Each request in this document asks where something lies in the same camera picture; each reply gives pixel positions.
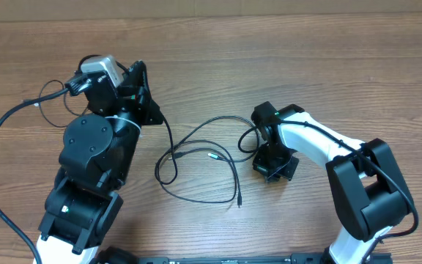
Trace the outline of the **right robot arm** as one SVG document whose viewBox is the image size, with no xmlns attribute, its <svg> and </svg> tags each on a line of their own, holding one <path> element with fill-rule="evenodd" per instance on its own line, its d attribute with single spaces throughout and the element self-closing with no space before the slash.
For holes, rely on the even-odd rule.
<svg viewBox="0 0 422 264">
<path fill-rule="evenodd" d="M 291 104 L 277 110 L 269 102 L 251 115 L 264 140 L 253 169 L 266 182 L 291 180 L 302 153 L 324 168 L 342 228 L 322 253 L 294 253 L 292 263 L 392 263 L 390 254 L 374 249 L 387 238 L 418 228 L 418 212 L 389 145 L 381 139 L 363 142 L 318 123 Z"/>
</svg>

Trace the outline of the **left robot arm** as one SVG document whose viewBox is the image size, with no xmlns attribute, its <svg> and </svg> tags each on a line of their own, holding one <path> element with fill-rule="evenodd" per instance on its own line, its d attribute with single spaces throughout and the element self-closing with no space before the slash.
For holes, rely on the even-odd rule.
<svg viewBox="0 0 422 264">
<path fill-rule="evenodd" d="M 123 204 L 117 192 L 142 127 L 160 125 L 164 118 L 141 60 L 122 67 L 112 56 L 89 56 L 64 88 L 72 96 L 85 95 L 89 113 L 64 130 L 37 251 L 41 263 L 89 263 Z"/>
</svg>

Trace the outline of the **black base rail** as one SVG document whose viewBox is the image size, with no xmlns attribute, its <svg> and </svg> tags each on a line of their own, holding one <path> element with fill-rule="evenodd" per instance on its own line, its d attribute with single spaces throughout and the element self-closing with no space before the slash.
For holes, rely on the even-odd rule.
<svg viewBox="0 0 422 264">
<path fill-rule="evenodd" d="M 116 247 L 102 250 L 88 264 L 333 264 L 335 261 L 323 253 L 294 253 L 289 256 L 266 257 L 137 257 Z"/>
</svg>

